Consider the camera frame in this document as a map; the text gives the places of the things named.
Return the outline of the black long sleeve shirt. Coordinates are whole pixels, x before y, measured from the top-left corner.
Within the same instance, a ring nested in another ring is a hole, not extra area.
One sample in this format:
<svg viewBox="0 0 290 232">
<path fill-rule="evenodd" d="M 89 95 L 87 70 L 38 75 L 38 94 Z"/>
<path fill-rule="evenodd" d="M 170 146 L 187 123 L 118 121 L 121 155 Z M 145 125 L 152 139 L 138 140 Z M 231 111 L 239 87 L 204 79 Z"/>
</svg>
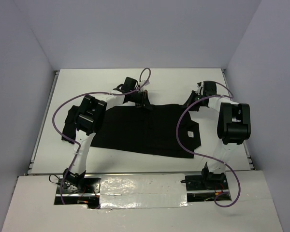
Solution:
<svg viewBox="0 0 290 232">
<path fill-rule="evenodd" d="M 201 146 L 199 124 L 178 104 L 153 105 L 152 110 L 117 106 L 105 114 L 92 147 L 191 159 Z"/>
</svg>

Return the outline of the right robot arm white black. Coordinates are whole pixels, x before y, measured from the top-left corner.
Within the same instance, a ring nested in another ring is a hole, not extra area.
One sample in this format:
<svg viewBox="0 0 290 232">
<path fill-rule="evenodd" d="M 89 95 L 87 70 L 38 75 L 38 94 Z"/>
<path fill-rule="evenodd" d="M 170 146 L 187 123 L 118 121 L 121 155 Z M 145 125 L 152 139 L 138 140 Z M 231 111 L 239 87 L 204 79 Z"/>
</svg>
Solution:
<svg viewBox="0 0 290 232">
<path fill-rule="evenodd" d="M 215 81 L 199 82 L 198 89 L 191 92 L 183 105 L 186 112 L 199 111 L 200 107 L 207 107 L 218 112 L 218 143 L 213 156 L 205 165 L 209 172 L 200 178 L 201 185 L 205 189 L 211 189 L 217 184 L 216 174 L 226 171 L 226 164 L 234 156 L 237 147 L 248 140 L 251 135 L 249 104 L 233 101 L 233 94 L 230 90 L 227 90 L 227 95 L 219 95 L 218 85 L 227 88 Z"/>
</svg>

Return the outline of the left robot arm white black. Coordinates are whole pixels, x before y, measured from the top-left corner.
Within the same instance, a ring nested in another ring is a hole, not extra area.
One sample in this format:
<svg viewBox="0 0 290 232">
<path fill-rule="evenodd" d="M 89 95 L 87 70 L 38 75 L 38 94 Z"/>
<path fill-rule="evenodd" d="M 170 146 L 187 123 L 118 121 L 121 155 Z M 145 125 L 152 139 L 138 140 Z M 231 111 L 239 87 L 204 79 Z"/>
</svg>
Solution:
<svg viewBox="0 0 290 232">
<path fill-rule="evenodd" d="M 89 148 L 94 136 L 101 129 L 107 110 L 133 102 L 140 106 L 149 105 L 144 87 L 149 80 L 137 81 L 127 77 L 123 84 L 110 92 L 99 92 L 96 97 L 92 93 L 86 94 L 74 118 L 75 138 L 64 135 L 68 141 L 74 143 L 74 158 L 63 172 L 63 188 L 73 192 L 81 192 L 85 187 L 86 162 Z"/>
</svg>

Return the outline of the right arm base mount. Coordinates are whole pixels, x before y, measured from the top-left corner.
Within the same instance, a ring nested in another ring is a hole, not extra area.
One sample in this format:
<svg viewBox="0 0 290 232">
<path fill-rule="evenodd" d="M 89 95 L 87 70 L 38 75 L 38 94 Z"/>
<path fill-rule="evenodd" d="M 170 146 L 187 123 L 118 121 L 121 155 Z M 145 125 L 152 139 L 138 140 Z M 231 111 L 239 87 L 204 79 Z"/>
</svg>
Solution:
<svg viewBox="0 0 290 232">
<path fill-rule="evenodd" d="M 186 175 L 180 181 L 186 184 L 187 190 L 226 190 L 228 188 L 227 179 L 224 173 L 214 174 L 210 172 L 207 163 L 199 175 Z"/>
</svg>

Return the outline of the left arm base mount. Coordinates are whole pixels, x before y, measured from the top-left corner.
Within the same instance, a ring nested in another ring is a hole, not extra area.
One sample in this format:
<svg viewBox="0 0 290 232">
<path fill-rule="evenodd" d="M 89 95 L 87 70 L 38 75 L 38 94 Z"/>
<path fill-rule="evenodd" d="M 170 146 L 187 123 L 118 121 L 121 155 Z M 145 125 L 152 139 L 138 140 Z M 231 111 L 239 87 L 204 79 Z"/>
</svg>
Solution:
<svg viewBox="0 0 290 232">
<path fill-rule="evenodd" d="M 100 208 L 101 177 L 86 176 L 79 188 L 72 186 L 67 181 L 60 188 L 62 177 L 51 174 L 49 182 L 56 184 L 54 205 L 86 205 L 89 209 Z"/>
</svg>

